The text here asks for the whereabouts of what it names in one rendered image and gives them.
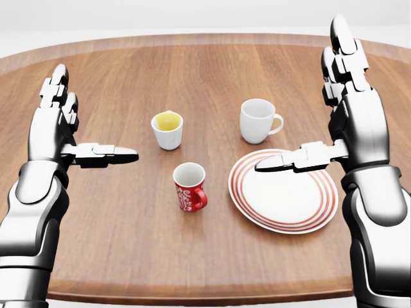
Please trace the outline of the white plate with red rings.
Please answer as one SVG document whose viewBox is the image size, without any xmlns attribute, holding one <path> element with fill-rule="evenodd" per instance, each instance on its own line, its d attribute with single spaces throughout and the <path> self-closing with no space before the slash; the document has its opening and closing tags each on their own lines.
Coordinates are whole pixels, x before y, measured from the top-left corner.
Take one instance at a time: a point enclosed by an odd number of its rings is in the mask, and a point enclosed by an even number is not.
<svg viewBox="0 0 411 308">
<path fill-rule="evenodd" d="M 228 177 L 236 208 L 253 223 L 282 234 L 314 232 L 335 216 L 338 189 L 325 170 L 273 173 L 254 170 L 258 161 L 285 150 L 253 151 L 240 158 Z"/>
</svg>

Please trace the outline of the white cup with yellow inside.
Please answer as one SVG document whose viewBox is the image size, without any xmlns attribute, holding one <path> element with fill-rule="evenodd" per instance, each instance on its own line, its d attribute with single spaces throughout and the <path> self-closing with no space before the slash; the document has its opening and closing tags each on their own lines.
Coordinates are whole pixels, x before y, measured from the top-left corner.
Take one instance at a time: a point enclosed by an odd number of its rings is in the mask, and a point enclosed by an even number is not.
<svg viewBox="0 0 411 308">
<path fill-rule="evenodd" d="M 171 110 L 155 115 L 151 126 L 158 145 L 167 151 L 177 149 L 182 142 L 183 124 L 182 116 Z"/>
</svg>

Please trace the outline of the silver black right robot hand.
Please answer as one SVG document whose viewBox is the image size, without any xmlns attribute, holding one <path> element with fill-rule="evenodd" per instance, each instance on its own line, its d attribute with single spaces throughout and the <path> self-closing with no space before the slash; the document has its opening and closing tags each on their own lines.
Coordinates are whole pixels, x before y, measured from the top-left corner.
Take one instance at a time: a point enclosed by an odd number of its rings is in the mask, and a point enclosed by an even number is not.
<svg viewBox="0 0 411 308">
<path fill-rule="evenodd" d="M 389 163 L 389 132 L 381 98 L 365 78 L 369 67 L 360 40 L 355 39 L 343 15 L 330 26 L 331 46 L 322 52 L 322 95 L 332 108 L 328 124 L 333 141 L 301 144 L 295 151 L 260 160 L 257 172 L 291 169 L 296 173 L 326 168 L 339 162 L 344 171 Z"/>
</svg>

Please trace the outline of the red patterned mug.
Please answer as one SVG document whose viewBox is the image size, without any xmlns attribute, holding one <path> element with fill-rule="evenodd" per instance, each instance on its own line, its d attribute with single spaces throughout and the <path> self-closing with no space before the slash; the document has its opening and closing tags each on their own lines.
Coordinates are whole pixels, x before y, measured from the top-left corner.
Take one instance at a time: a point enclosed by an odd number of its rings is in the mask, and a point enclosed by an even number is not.
<svg viewBox="0 0 411 308">
<path fill-rule="evenodd" d="M 173 181 L 183 211 L 196 212 L 207 205 L 203 190 L 205 177 L 205 169 L 194 162 L 185 162 L 174 169 Z"/>
</svg>

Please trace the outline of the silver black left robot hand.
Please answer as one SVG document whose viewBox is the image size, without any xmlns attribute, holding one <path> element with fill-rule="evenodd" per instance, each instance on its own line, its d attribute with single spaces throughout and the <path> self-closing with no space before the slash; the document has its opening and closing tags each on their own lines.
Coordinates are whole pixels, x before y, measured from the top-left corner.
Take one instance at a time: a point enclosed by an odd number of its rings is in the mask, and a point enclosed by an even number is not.
<svg viewBox="0 0 411 308">
<path fill-rule="evenodd" d="M 78 98 L 68 91 L 69 71 L 59 64 L 40 90 L 41 102 L 31 121 L 28 160 L 48 160 L 64 168 L 106 168 L 110 164 L 128 164 L 139 159 L 136 150 L 96 142 L 76 143 L 79 127 Z"/>
</svg>

